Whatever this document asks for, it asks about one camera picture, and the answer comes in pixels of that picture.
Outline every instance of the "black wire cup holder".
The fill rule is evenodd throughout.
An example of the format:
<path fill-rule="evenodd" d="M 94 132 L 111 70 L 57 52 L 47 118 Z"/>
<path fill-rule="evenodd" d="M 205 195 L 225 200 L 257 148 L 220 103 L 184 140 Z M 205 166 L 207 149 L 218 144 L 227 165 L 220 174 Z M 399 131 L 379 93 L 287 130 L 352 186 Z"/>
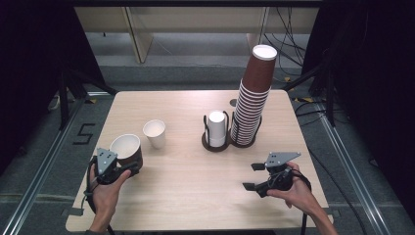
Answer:
<path fill-rule="evenodd" d="M 204 125 L 205 125 L 205 132 L 202 135 L 202 145 L 205 147 L 205 149 L 211 151 L 211 152 L 221 152 L 228 148 L 231 138 L 229 138 L 229 116 L 228 114 L 223 111 L 223 113 L 226 115 L 226 135 L 225 135 L 225 143 L 220 147 L 212 147 L 210 146 L 210 136 L 209 136 L 209 128 L 208 128 L 208 121 L 207 116 L 204 116 Z"/>

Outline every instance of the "metal rail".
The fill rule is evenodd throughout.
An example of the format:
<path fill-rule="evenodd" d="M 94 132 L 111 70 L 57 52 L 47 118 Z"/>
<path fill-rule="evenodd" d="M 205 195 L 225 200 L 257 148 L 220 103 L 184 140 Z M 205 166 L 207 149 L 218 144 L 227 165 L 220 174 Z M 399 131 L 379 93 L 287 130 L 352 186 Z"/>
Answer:
<path fill-rule="evenodd" d="M 45 179 L 47 178 L 49 171 L 52 168 L 53 163 L 55 162 L 56 157 L 58 156 L 63 144 L 65 143 L 70 126 L 72 125 L 73 120 L 76 117 L 78 111 L 82 107 L 83 102 L 83 100 L 75 101 L 74 107 L 72 108 L 67 124 L 64 128 L 59 130 L 51 148 L 49 149 L 48 153 L 43 159 L 43 162 L 40 165 L 39 169 L 36 171 L 33 179 L 30 182 L 30 185 L 25 190 L 18 207 L 11 216 L 5 230 L 3 231 L 3 235 L 18 234 L 21 230 L 29 211 L 33 206 L 36 196 L 40 191 L 40 188 L 45 182 Z"/>
<path fill-rule="evenodd" d="M 316 103 L 316 110 L 323 111 L 325 110 L 324 106 L 321 103 Z M 351 185 L 359 199 L 362 207 L 364 208 L 367 217 L 372 224 L 373 229 L 375 230 L 376 234 L 391 234 L 388 226 L 385 223 L 385 220 L 382 216 L 381 211 L 376 206 L 375 201 L 373 200 L 372 196 L 370 195 L 368 189 L 366 188 L 365 183 L 363 182 L 362 177 L 360 176 L 359 172 L 357 171 L 354 163 L 348 154 L 348 151 L 343 144 L 343 141 L 336 130 L 336 127 L 332 126 L 332 124 L 326 119 L 324 115 L 321 115 L 321 121 L 323 122 L 323 126 L 327 131 L 327 134 L 332 141 L 333 146 L 336 149 L 336 152 L 341 160 L 343 167 L 347 173 L 348 178 L 350 179 Z"/>

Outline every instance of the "cup stack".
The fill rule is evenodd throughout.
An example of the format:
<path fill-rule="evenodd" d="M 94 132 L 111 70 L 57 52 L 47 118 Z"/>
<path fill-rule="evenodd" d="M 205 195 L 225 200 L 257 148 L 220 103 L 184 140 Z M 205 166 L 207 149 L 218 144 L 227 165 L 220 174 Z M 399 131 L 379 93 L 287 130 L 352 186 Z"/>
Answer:
<path fill-rule="evenodd" d="M 249 146 L 254 141 L 271 89 L 276 57 L 277 51 L 270 46 L 257 45 L 253 48 L 239 87 L 231 128 L 231 138 L 237 145 Z"/>

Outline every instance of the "white cup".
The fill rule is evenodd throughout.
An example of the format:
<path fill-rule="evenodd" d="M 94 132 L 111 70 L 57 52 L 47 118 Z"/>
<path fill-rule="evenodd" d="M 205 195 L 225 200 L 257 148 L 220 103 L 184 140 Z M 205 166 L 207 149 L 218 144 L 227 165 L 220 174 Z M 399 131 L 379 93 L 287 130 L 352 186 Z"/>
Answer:
<path fill-rule="evenodd" d="M 143 132 L 150 143 L 156 149 L 161 149 L 165 145 L 165 124 L 162 120 L 153 119 L 143 127 Z"/>
<path fill-rule="evenodd" d="M 226 141 L 226 118 L 222 111 L 212 111 L 208 115 L 207 127 L 208 132 L 206 135 L 207 142 L 210 140 L 211 147 L 220 147 L 225 144 Z"/>

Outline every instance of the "human hand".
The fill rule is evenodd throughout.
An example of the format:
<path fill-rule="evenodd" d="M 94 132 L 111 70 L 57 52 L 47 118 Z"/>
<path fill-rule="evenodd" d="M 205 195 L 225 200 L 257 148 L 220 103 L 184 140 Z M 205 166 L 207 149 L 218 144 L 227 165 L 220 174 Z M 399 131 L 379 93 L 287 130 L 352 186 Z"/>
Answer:
<path fill-rule="evenodd" d="M 293 171 L 300 172 L 300 168 L 297 164 L 287 162 L 287 165 L 291 167 Z M 309 214 L 314 207 L 320 207 L 307 185 L 300 178 L 295 176 L 293 177 L 293 186 L 290 190 L 281 191 L 277 189 L 270 189 L 267 191 L 267 195 L 284 199 L 289 208 L 294 205 L 296 208 L 307 214 Z"/>
<path fill-rule="evenodd" d="M 297 164 L 287 162 L 287 165 L 294 171 L 300 172 Z M 269 189 L 266 194 L 271 197 L 284 199 L 289 208 L 294 205 L 308 214 L 321 234 L 338 234 L 326 212 L 321 208 L 314 195 L 300 178 L 293 178 L 293 186 L 288 191 Z"/>
<path fill-rule="evenodd" d="M 131 174 L 130 170 L 126 170 L 122 175 L 112 184 L 102 185 L 95 182 L 91 185 L 94 189 L 92 198 L 95 205 L 94 221 L 89 228 L 93 232 L 105 232 L 115 213 L 115 207 L 118 202 L 119 190 L 125 180 Z M 93 164 L 90 171 L 89 181 L 92 182 L 95 178 L 95 165 Z"/>

